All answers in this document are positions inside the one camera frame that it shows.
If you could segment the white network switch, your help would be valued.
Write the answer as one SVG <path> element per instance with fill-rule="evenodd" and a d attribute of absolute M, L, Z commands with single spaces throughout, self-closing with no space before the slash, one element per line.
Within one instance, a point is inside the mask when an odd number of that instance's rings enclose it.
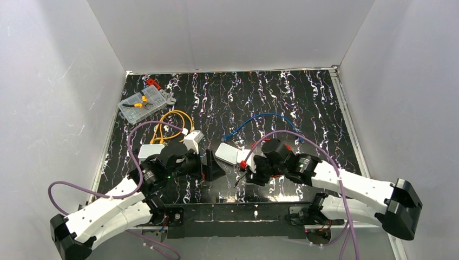
<path fill-rule="evenodd" d="M 215 152 L 215 157 L 227 164 L 237 165 L 242 161 L 240 149 L 226 143 L 221 143 Z"/>
<path fill-rule="evenodd" d="M 151 155 L 159 155 L 164 147 L 164 144 L 144 144 L 141 146 L 137 158 L 143 162 Z"/>

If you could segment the black adapter with cable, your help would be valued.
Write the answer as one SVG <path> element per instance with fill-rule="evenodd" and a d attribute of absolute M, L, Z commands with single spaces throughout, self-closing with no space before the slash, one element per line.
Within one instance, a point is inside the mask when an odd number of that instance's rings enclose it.
<path fill-rule="evenodd" d="M 246 178 L 246 175 L 247 173 L 243 174 L 239 179 L 237 179 L 233 187 L 236 188 L 239 185 L 239 183 Z"/>

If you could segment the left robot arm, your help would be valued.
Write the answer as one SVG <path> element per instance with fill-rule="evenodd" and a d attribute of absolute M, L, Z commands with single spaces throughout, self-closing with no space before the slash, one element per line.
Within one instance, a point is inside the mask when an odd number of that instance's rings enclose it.
<path fill-rule="evenodd" d="M 138 159 L 139 168 L 112 190 L 74 213 L 52 217 L 51 239 L 62 259 L 87 259 L 106 240 L 157 219 L 163 226 L 182 225 L 183 210 L 166 208 L 158 192 L 177 177 L 214 181 L 225 175 L 213 151 L 201 159 L 196 145 L 181 142 L 143 145 Z"/>

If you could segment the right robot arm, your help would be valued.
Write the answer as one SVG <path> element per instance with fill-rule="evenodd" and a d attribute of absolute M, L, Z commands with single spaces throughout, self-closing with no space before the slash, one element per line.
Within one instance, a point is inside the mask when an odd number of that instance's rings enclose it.
<path fill-rule="evenodd" d="M 380 226 L 387 233 L 411 241 L 415 238 L 423 204 L 412 183 L 397 179 L 374 180 L 343 169 L 306 153 L 294 153 L 288 145 L 271 139 L 262 145 L 262 155 L 245 150 L 237 159 L 247 170 L 246 181 L 263 186 L 281 175 L 296 184 L 340 193 L 340 198 L 316 194 L 305 216 L 313 221 L 349 219 Z"/>

